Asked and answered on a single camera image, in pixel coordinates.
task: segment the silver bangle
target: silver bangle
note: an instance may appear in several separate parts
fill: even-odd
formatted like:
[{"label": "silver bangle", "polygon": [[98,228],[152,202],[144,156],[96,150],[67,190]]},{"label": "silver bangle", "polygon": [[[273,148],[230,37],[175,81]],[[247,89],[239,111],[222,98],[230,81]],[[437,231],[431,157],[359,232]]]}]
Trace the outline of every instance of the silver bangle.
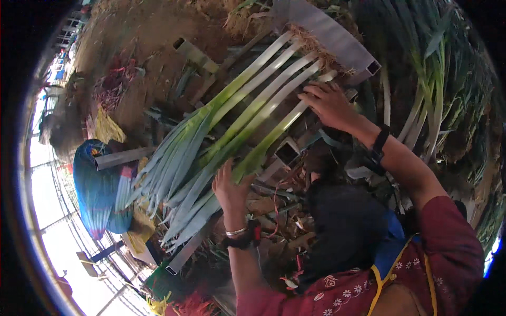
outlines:
[{"label": "silver bangle", "polygon": [[238,235],[242,232],[245,232],[247,229],[248,229],[247,227],[244,227],[242,229],[239,229],[238,231],[233,231],[233,232],[225,231],[225,234],[227,234],[227,236],[235,236],[235,235]]}]

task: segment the dirt ground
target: dirt ground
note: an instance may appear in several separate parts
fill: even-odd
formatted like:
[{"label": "dirt ground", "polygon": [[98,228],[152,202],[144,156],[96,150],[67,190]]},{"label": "dirt ground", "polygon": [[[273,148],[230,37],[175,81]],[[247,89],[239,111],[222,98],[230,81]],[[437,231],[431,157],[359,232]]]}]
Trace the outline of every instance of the dirt ground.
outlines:
[{"label": "dirt ground", "polygon": [[[171,87],[179,80],[185,59],[176,53],[173,43],[180,37],[190,41],[220,64],[227,56],[227,47],[240,44],[242,36],[232,38],[223,30],[227,14],[220,2],[102,0],[92,11],[83,29],[74,66],[86,75],[89,96],[80,101],[83,116],[96,115],[96,102],[91,98],[93,86],[105,75],[114,54],[134,52],[137,66],[146,70],[137,76],[125,92],[117,109],[110,115],[128,138],[145,133],[143,111],[154,103],[164,104]],[[192,84],[183,95],[191,96],[199,85]],[[174,115],[192,111],[189,104],[177,102]]]}]

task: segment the person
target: person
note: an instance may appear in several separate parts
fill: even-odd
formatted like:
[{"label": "person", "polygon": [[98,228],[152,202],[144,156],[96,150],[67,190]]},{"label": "person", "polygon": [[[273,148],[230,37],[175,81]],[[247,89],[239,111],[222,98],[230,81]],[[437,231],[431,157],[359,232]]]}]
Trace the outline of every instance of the person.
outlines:
[{"label": "person", "polygon": [[[351,134],[367,148],[380,134],[333,82],[311,82],[299,98],[324,125]],[[272,290],[251,246],[229,246],[237,315],[457,315],[464,309],[482,279],[480,242],[422,160],[392,136],[382,152],[381,166],[410,194],[420,234],[404,236],[393,212],[367,192],[316,180],[307,199],[318,241],[304,261],[301,295],[288,298]],[[225,230],[240,240],[247,234],[245,202],[253,177],[236,185],[231,169],[229,160],[218,171],[213,191]]]}]

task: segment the woman's left hand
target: woman's left hand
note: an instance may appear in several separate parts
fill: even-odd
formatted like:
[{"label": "woman's left hand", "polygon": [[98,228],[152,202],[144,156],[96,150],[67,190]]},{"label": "woman's left hand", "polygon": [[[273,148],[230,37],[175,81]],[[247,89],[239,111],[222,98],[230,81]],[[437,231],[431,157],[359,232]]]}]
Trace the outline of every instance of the woman's left hand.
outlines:
[{"label": "woman's left hand", "polygon": [[223,208],[225,229],[228,232],[246,227],[246,197],[255,178],[254,174],[248,175],[241,184],[236,185],[232,180],[232,161],[230,158],[223,164],[213,181],[213,191]]}]

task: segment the black wristband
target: black wristband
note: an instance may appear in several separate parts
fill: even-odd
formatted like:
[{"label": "black wristband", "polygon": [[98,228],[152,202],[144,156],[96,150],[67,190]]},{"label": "black wristband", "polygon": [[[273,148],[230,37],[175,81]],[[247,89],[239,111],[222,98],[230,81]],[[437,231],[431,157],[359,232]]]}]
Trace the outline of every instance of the black wristband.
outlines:
[{"label": "black wristband", "polygon": [[390,136],[390,126],[383,125],[371,149],[371,159],[377,165],[380,165],[383,158],[383,145],[387,142],[388,136]]},{"label": "black wristband", "polygon": [[262,231],[260,222],[256,219],[250,220],[247,225],[248,229],[238,238],[225,237],[223,246],[225,248],[232,247],[244,250],[249,247],[250,243],[253,243],[254,247],[258,247],[261,240],[260,232]]},{"label": "black wristband", "polygon": [[372,149],[365,155],[363,164],[371,171],[378,175],[385,175],[386,170],[381,167],[381,160],[383,159],[383,145],[387,142],[388,136],[390,135],[390,126],[383,125],[379,132]]}]

